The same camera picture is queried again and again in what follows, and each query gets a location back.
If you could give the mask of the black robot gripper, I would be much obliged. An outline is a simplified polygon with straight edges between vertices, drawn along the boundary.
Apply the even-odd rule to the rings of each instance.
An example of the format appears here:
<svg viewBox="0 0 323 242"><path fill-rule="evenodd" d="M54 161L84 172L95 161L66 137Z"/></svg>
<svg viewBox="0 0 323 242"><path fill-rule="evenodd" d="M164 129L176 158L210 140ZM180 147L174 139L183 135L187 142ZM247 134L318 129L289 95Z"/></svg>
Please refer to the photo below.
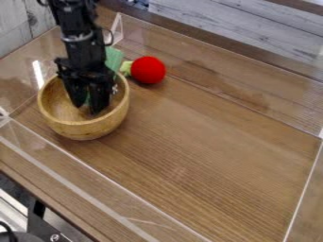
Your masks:
<svg viewBox="0 0 323 242"><path fill-rule="evenodd" d="M102 31L60 34L67 57L58 57L58 75L72 104L79 108L90 92L90 110L98 114L108 105L115 85L114 72L106 67L104 34Z"/></svg>

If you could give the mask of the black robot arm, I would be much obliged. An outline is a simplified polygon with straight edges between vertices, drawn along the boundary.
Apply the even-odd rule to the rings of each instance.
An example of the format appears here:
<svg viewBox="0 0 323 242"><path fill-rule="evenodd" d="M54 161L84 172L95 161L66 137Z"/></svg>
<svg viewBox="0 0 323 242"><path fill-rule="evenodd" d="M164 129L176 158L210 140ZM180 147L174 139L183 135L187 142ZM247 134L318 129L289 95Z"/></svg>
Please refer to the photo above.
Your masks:
<svg viewBox="0 0 323 242"><path fill-rule="evenodd" d="M96 24L99 0L36 0L48 7L60 26L67 57L58 57L58 76L76 108L88 105L92 114L110 106L115 71L107 67L107 44Z"/></svg>

